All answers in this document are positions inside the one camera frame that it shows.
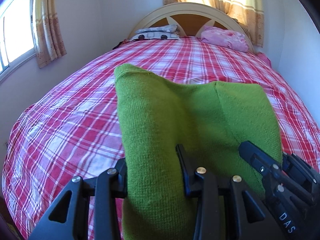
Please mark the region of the green striped knit sweater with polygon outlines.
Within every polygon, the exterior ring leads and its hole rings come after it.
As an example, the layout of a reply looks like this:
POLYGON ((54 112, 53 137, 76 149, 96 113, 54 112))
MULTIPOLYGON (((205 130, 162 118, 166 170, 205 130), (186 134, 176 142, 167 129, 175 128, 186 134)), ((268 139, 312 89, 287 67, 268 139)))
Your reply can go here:
POLYGON ((178 144, 213 174, 238 174, 264 197, 261 175, 238 151, 250 141, 282 161, 278 121, 260 85, 181 85, 131 64, 114 74, 127 164, 125 239, 192 238, 196 204, 184 196, 178 144))

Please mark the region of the red plaid bed cover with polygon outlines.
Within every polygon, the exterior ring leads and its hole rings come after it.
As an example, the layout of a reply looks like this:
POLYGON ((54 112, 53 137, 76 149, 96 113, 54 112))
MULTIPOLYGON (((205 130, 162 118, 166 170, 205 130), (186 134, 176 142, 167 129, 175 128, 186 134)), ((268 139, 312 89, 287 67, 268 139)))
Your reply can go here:
POLYGON ((2 192, 23 238, 73 176, 95 177, 123 157, 113 72, 124 63, 176 83, 261 85, 277 115, 284 152, 319 169, 319 126, 298 94, 259 57, 195 37, 129 42, 55 86, 12 127, 2 192))

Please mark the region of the pink floral pillow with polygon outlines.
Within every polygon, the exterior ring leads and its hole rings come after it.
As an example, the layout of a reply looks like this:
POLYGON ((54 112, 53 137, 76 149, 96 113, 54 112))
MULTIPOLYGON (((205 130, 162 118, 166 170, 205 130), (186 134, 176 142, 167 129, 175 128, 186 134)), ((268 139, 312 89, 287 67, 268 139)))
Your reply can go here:
POLYGON ((240 52, 248 52, 249 45, 245 39, 245 35, 233 31, 224 30, 218 27, 204 26, 200 39, 202 42, 229 48, 240 52))

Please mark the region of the grey patterned pillow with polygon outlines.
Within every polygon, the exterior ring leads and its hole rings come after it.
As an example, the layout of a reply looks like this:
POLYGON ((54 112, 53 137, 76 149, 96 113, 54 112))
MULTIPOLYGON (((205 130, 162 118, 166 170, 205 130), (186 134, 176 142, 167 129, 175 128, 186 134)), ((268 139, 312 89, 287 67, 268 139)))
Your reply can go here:
POLYGON ((138 29, 129 41, 138 40, 179 40, 178 26, 169 24, 161 27, 138 29))

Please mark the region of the cream wooden headboard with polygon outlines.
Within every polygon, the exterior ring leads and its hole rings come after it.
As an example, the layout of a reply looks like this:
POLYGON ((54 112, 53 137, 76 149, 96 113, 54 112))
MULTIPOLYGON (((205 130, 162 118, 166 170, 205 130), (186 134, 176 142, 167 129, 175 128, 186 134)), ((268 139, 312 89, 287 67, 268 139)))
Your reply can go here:
POLYGON ((245 34, 242 26, 224 12, 204 4, 183 2, 164 5, 147 14, 132 29, 129 38, 132 38, 138 29, 161 27, 168 24, 177 25, 181 37, 200 37, 205 26, 245 34))

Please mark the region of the beige curtain left window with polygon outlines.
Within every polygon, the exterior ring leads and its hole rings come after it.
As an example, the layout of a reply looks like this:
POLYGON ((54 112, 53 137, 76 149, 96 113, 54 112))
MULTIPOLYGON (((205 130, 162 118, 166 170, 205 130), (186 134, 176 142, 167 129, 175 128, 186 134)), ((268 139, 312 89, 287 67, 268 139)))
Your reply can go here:
POLYGON ((39 68, 67 54, 55 0, 33 0, 33 42, 39 68))

